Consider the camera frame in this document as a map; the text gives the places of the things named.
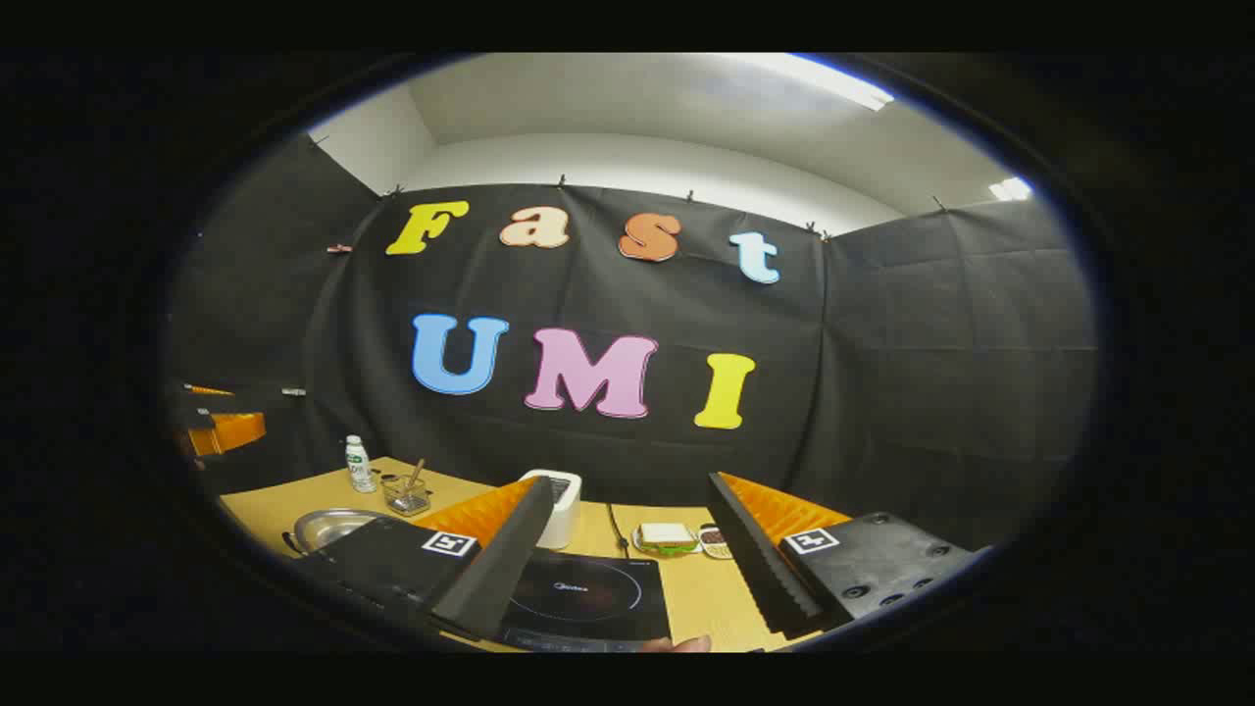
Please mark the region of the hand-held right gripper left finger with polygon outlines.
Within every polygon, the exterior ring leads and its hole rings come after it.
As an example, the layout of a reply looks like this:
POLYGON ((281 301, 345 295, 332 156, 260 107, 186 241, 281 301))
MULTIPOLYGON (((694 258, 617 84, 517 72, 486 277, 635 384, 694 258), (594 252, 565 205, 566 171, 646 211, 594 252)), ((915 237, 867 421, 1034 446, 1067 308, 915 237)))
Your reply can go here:
POLYGON ((552 509, 551 479, 520 479, 415 523, 366 520, 291 566, 387 630, 492 638, 552 509))

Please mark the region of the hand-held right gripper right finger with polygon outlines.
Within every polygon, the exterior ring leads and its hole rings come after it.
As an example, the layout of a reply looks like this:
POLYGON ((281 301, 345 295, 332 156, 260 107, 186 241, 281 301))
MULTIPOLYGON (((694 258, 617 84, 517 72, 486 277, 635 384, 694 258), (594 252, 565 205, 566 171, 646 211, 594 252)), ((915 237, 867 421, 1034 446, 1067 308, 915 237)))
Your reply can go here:
POLYGON ((911 599, 984 556, 887 510, 846 517, 722 472, 707 507, 767 630, 787 640, 911 599))

